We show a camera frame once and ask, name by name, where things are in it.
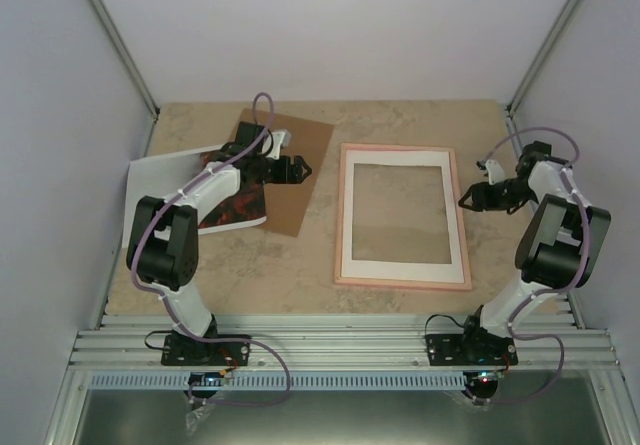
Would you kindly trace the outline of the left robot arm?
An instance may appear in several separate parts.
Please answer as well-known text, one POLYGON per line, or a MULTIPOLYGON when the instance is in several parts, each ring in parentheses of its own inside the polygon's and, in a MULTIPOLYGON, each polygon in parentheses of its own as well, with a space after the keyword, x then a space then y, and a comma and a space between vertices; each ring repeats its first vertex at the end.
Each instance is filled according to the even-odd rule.
POLYGON ((136 204, 126 263, 134 286, 155 294, 172 320, 160 349, 162 365, 247 364, 251 337, 220 334, 195 283, 199 226, 224 202, 254 186, 299 185, 310 177, 303 157, 283 154, 290 140, 287 130, 242 122, 233 141, 205 153, 183 187, 165 197, 144 196, 136 204))

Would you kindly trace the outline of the pink picture frame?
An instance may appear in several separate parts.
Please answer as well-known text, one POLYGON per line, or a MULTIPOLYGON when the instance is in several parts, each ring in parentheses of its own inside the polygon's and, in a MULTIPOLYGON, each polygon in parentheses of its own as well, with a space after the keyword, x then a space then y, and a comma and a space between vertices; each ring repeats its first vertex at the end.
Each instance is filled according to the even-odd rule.
POLYGON ((400 290, 468 292, 472 277, 455 151, 450 147, 343 143, 340 147, 334 282, 400 290), (378 164, 441 169, 450 240, 449 264, 355 260, 352 255, 354 166, 378 164))

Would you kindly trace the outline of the white paper sheet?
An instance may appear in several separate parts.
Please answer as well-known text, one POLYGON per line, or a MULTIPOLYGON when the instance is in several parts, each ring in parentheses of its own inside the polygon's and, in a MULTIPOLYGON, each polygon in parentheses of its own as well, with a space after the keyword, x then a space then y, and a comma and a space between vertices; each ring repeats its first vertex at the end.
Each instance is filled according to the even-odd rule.
POLYGON ((144 157, 129 166, 125 196, 122 247, 130 240, 136 205, 144 196, 162 198, 174 196, 208 163, 206 153, 218 150, 221 144, 169 154, 144 157))

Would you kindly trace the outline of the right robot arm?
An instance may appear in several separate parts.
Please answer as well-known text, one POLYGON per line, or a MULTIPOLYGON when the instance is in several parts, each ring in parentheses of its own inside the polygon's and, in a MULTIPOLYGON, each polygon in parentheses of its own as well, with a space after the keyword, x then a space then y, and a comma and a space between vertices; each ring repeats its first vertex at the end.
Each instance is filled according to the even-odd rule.
POLYGON ((535 205, 515 252, 515 276, 463 325, 457 347, 463 361, 484 365, 511 358, 517 326, 539 305, 588 281, 611 214, 585 198, 574 180, 572 162, 553 156, 547 143, 526 145, 513 177, 492 157, 477 166, 486 179, 469 187, 458 202, 461 208, 513 214, 535 205))

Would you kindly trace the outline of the white mat board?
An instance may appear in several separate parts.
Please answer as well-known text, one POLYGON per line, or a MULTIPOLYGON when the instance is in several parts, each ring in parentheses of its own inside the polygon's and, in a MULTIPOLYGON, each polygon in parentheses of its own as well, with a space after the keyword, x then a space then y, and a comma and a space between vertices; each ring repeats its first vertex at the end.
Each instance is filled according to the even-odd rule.
POLYGON ((335 282, 470 290, 459 196, 451 148, 342 144, 335 282))

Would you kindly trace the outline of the clear acrylic sheet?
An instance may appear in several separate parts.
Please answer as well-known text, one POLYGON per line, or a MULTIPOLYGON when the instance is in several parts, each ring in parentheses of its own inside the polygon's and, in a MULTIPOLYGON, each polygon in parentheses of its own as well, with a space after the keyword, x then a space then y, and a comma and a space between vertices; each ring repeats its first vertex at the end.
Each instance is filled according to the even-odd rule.
POLYGON ((361 261, 449 264, 441 169, 355 165, 352 255, 361 261))

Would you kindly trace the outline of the red black photo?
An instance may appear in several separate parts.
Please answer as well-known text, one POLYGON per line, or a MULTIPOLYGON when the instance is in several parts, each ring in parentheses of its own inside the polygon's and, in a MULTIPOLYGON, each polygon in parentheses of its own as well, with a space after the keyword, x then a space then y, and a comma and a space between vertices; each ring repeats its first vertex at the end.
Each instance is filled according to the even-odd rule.
POLYGON ((267 220, 264 187, 252 184, 226 198, 199 223, 202 234, 253 227, 267 220))

